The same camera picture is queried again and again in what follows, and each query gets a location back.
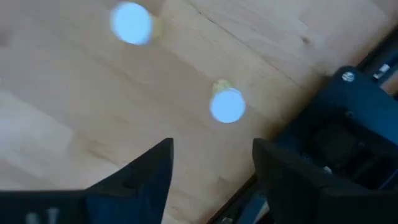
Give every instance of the screw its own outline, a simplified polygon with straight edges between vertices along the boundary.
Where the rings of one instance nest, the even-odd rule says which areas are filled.
[[[355,80],[355,75],[352,72],[345,72],[343,76],[341,76],[345,82],[352,82]]]

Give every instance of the wooden table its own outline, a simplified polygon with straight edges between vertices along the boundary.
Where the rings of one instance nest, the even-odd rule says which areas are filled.
[[[109,29],[117,0],[0,2],[0,189],[91,185],[166,137],[175,169],[164,223],[203,223],[252,174],[324,77],[397,24],[396,0],[147,0],[163,37],[137,47]],[[212,119],[230,80],[246,114]]]

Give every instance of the black device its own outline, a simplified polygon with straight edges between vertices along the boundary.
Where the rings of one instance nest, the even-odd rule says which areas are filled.
[[[161,223],[172,178],[173,153],[173,139],[164,139],[85,190],[0,191],[0,223]]]

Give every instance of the wood grain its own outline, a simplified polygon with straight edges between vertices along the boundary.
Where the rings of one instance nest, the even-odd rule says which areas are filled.
[[[252,174],[252,139],[275,136],[325,75],[377,44],[398,8],[387,0],[139,1],[165,33],[137,47],[109,29],[117,2],[0,3],[0,187],[87,187],[173,137],[164,223],[203,223],[217,211]],[[209,114],[219,78],[248,104],[236,123]]]

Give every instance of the black plastic part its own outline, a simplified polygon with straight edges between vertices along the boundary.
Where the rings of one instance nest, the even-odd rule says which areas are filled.
[[[0,223],[161,223],[173,156],[167,138],[86,190],[1,191]]]
[[[365,189],[263,139],[253,142],[253,161],[278,224],[398,223],[397,190]]]
[[[386,73],[381,73],[379,69],[385,64],[390,69]],[[356,68],[378,85],[388,80],[398,70],[398,27],[392,30]],[[380,78],[374,78],[373,75],[378,73],[382,74]]]

